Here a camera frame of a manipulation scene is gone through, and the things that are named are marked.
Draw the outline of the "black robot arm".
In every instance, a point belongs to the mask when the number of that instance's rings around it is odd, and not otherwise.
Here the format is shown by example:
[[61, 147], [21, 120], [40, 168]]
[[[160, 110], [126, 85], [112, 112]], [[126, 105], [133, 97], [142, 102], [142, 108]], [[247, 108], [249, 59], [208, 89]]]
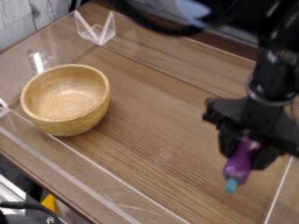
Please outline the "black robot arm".
[[228, 159], [243, 141], [259, 148], [241, 153], [241, 164], [265, 169], [284, 154], [299, 157], [299, 126], [285, 113], [299, 95], [299, 0], [181, 0], [185, 25], [169, 27], [150, 19], [129, 0], [114, 7], [144, 28], [168, 36], [190, 36], [229, 25], [252, 33], [261, 53], [241, 99], [209, 98], [203, 119], [219, 129], [219, 151]]

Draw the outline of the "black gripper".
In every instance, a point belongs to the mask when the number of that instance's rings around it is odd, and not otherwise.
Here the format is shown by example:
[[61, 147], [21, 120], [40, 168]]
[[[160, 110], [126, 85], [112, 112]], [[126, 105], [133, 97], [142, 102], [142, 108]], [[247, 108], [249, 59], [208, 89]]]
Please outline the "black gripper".
[[251, 156], [253, 170], [264, 170], [284, 154], [299, 158], [299, 124], [284, 107], [271, 107], [252, 100], [208, 98], [201, 119], [219, 130], [219, 152], [229, 158], [243, 136], [265, 147]]

